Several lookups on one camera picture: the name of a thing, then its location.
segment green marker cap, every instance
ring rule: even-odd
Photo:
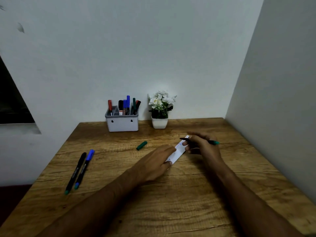
[[[140,150],[140,149],[143,148],[146,144],[147,144],[147,141],[144,141],[143,143],[141,143],[139,146],[136,147],[136,150]]]

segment green marker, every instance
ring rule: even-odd
[[[135,98],[133,98],[133,107],[134,107],[134,113],[133,113],[133,115],[136,115],[136,99]]]
[[[143,143],[141,143],[139,146],[136,147],[136,150],[140,150],[141,148],[143,148],[145,145],[147,145],[147,141],[144,141]]]

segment potted plant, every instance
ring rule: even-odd
[[[151,105],[151,120],[155,129],[164,129],[168,123],[168,111],[173,109],[173,103],[177,96],[169,97],[165,91],[158,91],[152,97],[149,96]]]

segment wall stain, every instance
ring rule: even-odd
[[[24,28],[21,25],[21,23],[19,23],[19,22],[18,22],[18,30],[19,30],[19,32],[23,32],[24,33]]]

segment forearm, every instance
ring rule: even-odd
[[[246,187],[226,164],[215,172],[247,236],[303,236]]]
[[[111,211],[138,184],[136,172],[131,169],[125,171],[114,181],[58,218],[38,236],[91,236],[95,234]]]

